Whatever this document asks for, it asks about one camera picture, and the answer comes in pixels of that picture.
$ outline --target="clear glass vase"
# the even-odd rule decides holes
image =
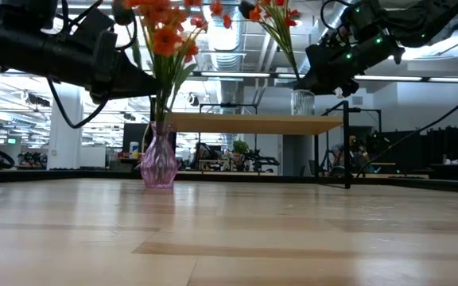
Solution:
[[[315,115],[315,95],[307,90],[291,92],[291,115]]]
[[[153,140],[141,162],[146,188],[171,188],[178,170],[173,147],[169,143],[170,124],[151,122]]]

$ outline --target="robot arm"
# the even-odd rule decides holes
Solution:
[[[116,47],[115,21],[97,8],[102,0],[77,19],[64,20],[61,32],[45,33],[42,29],[51,29],[58,17],[58,1],[0,1],[0,75],[12,68],[85,87],[96,103],[156,93],[155,78]],[[65,0],[62,9],[60,17],[68,19]]]
[[[395,11],[384,10],[378,0],[357,2],[343,12],[341,26],[306,48],[311,68],[295,88],[329,95],[340,87],[347,97],[359,89],[355,75],[389,56],[400,64],[405,49],[398,43],[421,47],[457,14],[458,0],[420,0]]]

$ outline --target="white pillar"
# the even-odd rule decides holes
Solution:
[[[6,142],[5,152],[10,157],[12,157],[12,159],[14,159],[16,165],[18,165],[18,162],[19,162],[18,156],[21,153],[21,147],[22,147],[22,137],[21,136],[8,136],[8,141]]]
[[[83,119],[82,87],[67,83],[54,86],[70,121],[77,124]],[[81,142],[82,128],[68,126],[56,103],[53,103],[47,169],[79,168]]]

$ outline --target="pink glass vase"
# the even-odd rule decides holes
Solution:
[[[171,127],[163,122],[151,122],[153,140],[141,162],[141,176],[146,188],[173,187],[178,163],[169,143]]]

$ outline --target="light wood floor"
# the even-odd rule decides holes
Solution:
[[[0,184],[4,286],[458,286],[458,193]]]

